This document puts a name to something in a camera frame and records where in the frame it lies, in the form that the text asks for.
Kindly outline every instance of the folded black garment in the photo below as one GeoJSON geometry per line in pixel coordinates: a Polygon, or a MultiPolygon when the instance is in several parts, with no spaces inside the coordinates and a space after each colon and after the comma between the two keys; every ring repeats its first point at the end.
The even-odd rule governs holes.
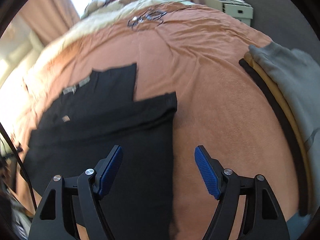
{"type": "Polygon", "coordinates": [[[297,138],[294,134],[294,131],[284,113],[281,106],[276,101],[275,97],[273,96],[272,92],[268,88],[267,84],[264,82],[262,77],[249,66],[249,64],[244,60],[241,59],[239,64],[243,69],[249,74],[252,80],[257,84],[260,90],[263,92],[264,96],[268,100],[270,106],[272,107],[273,112],[275,113],[281,128],[284,132],[284,136],[288,141],[288,145],[292,154],[292,159],[294,162],[294,166],[297,173],[298,179],[298,187],[299,187],[299,214],[301,216],[305,216],[308,214],[308,183],[307,183],[307,174],[306,169],[303,163],[302,154],[300,151],[300,147],[297,141],[297,138]]]}
{"type": "Polygon", "coordinates": [[[38,128],[77,121],[132,102],[136,71],[136,63],[104,72],[92,71],[79,84],[63,90],[44,112],[38,128]]]}
{"type": "MultiPolygon", "coordinates": [[[[24,164],[42,195],[54,175],[78,176],[94,168],[114,145],[123,161],[110,193],[100,202],[118,240],[169,239],[172,219],[172,120],[175,93],[31,133],[24,164]]],[[[76,221],[83,225],[75,197],[76,221]]]]}

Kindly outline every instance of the white nightstand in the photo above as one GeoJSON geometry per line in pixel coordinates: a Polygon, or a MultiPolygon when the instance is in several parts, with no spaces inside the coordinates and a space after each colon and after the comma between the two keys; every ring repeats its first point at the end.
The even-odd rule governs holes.
{"type": "Polygon", "coordinates": [[[249,4],[242,4],[236,1],[205,0],[205,4],[213,9],[222,11],[235,19],[250,26],[253,18],[253,8],[249,4]]]}

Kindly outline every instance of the silver screw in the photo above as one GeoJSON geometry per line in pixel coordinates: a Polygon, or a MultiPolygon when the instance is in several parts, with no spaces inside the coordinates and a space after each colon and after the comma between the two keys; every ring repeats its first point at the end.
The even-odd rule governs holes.
{"type": "Polygon", "coordinates": [[[231,175],[232,173],[232,169],[224,169],[224,174],[231,175]]]}
{"type": "Polygon", "coordinates": [[[54,181],[59,181],[61,179],[61,176],[60,175],[56,175],[53,177],[53,180],[54,181]]]}
{"type": "Polygon", "coordinates": [[[85,171],[85,174],[87,174],[87,175],[91,175],[91,174],[93,174],[94,173],[94,169],[87,169],[86,171],[85,171]]]}
{"type": "Polygon", "coordinates": [[[264,181],[264,177],[262,175],[258,175],[257,179],[260,180],[260,181],[264,181]]]}

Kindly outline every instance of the blue textured pad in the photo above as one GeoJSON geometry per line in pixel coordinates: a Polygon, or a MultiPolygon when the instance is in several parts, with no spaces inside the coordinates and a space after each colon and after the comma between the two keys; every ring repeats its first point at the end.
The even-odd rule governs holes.
{"type": "Polygon", "coordinates": [[[111,158],[108,166],[106,167],[104,173],[100,177],[100,188],[98,190],[98,195],[100,198],[102,198],[110,192],[111,186],[116,178],[116,175],[122,163],[122,158],[122,148],[118,147],[113,157],[111,158]]]}
{"type": "Polygon", "coordinates": [[[195,150],[195,161],[209,194],[219,199],[218,177],[199,146],[195,150]]]}

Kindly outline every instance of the orange blanket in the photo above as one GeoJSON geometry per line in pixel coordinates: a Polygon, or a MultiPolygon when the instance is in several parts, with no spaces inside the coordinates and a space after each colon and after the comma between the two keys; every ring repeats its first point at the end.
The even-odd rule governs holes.
{"type": "MultiPolygon", "coordinates": [[[[289,219],[298,207],[291,153],[266,98],[238,64],[249,44],[265,46],[270,38],[206,6],[169,3],[153,8],[168,12],[162,24],[147,21],[131,29],[128,19],[121,20],[79,39],[30,73],[25,78],[28,104],[15,125],[15,139],[26,148],[43,111],[63,88],[84,79],[92,69],[137,62],[134,100],[177,93],[171,228],[176,239],[202,239],[217,207],[194,160],[198,145],[239,175],[265,175],[289,219]]],[[[32,209],[21,177],[18,195],[32,209]]],[[[243,207],[241,198],[231,239],[237,238],[243,207]]]]}

